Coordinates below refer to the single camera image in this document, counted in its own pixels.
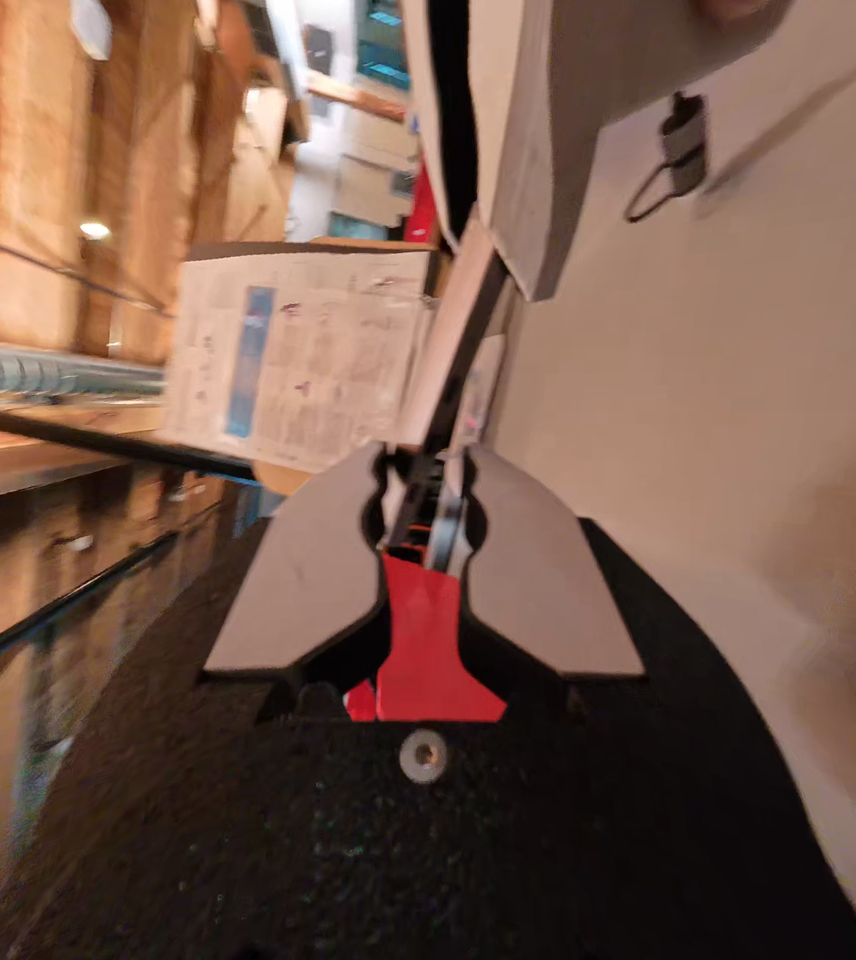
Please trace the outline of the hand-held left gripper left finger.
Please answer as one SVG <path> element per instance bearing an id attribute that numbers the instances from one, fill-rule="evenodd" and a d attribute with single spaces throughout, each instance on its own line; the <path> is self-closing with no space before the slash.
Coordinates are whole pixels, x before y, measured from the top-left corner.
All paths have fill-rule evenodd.
<path id="1" fill-rule="evenodd" d="M 391 649 L 377 546 L 389 455 L 368 442 L 314 475 L 277 509 L 203 666 L 212 681 L 268 680 L 296 695 L 347 694 Z"/>

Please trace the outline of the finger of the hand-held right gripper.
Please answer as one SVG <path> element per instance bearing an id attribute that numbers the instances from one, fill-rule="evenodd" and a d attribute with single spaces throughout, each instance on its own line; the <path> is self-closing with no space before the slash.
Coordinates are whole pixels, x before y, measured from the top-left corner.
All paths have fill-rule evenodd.
<path id="1" fill-rule="evenodd" d="M 478 198 L 470 3 L 400 2 L 410 95 L 440 230 L 458 250 Z"/>
<path id="2" fill-rule="evenodd" d="M 766 42 L 770 1 L 721 26 L 693 1 L 472 1 L 477 209 L 530 302 L 554 296 L 602 129 Z"/>

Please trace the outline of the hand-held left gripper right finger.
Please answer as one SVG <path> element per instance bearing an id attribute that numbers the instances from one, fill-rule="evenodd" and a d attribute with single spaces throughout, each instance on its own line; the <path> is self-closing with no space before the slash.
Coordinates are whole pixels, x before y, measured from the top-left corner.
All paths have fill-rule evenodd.
<path id="1" fill-rule="evenodd" d="M 458 654 L 486 687 L 563 687 L 646 671 L 577 516 L 478 443 L 465 453 Z"/>

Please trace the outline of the red divided bin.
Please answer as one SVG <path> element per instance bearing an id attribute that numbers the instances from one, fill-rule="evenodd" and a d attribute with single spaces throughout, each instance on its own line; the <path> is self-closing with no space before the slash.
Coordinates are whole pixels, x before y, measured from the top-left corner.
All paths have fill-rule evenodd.
<path id="1" fill-rule="evenodd" d="M 506 703 L 459 654 L 461 587 L 445 573 L 384 557 L 390 649 L 375 681 L 343 697 L 353 722 L 496 723 Z"/>

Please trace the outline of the person's right hand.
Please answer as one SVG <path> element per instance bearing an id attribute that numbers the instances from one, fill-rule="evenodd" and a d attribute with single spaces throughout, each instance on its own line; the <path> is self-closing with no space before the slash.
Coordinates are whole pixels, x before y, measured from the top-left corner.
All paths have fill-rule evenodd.
<path id="1" fill-rule="evenodd" d="M 726 26 L 752 18 L 765 9 L 771 2 L 759 1 L 696 1 L 699 12 L 715 24 Z"/>

